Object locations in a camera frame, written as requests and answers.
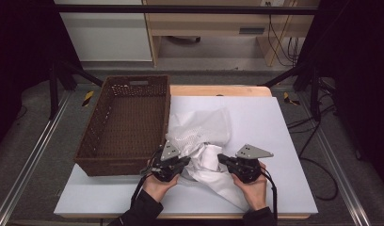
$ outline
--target white cloth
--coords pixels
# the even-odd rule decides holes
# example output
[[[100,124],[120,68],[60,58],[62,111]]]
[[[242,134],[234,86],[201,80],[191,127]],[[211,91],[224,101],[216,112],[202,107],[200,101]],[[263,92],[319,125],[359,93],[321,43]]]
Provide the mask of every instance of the white cloth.
[[[190,177],[247,211],[248,203],[242,191],[233,183],[227,167],[218,163],[217,155],[222,153],[220,146],[229,141],[230,131],[228,111],[221,108],[170,115],[166,137],[181,151],[181,156],[191,158],[185,167]],[[179,183],[194,185],[185,178]]]

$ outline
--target hand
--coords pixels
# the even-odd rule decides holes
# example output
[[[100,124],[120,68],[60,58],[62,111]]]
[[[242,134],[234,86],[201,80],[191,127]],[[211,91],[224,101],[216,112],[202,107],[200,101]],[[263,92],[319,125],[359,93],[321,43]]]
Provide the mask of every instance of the hand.
[[[177,185],[178,178],[180,174],[177,174],[170,182],[161,182],[155,176],[150,175],[146,178],[145,183],[143,184],[143,189],[157,202],[162,201],[165,197],[166,192]]]
[[[265,164],[262,162],[259,162],[260,166],[265,169]],[[244,184],[235,174],[231,174],[231,177],[233,178],[233,183],[241,188],[246,201],[248,202],[248,205],[253,210],[259,210],[265,208],[266,201],[266,178],[263,175],[260,175],[256,181]]]

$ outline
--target brown woven basket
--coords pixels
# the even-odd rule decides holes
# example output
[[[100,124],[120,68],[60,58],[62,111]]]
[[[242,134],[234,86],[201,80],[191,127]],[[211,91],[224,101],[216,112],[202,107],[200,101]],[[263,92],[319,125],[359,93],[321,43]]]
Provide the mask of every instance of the brown woven basket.
[[[88,176],[139,174],[165,143],[168,75],[108,76],[74,162]]]

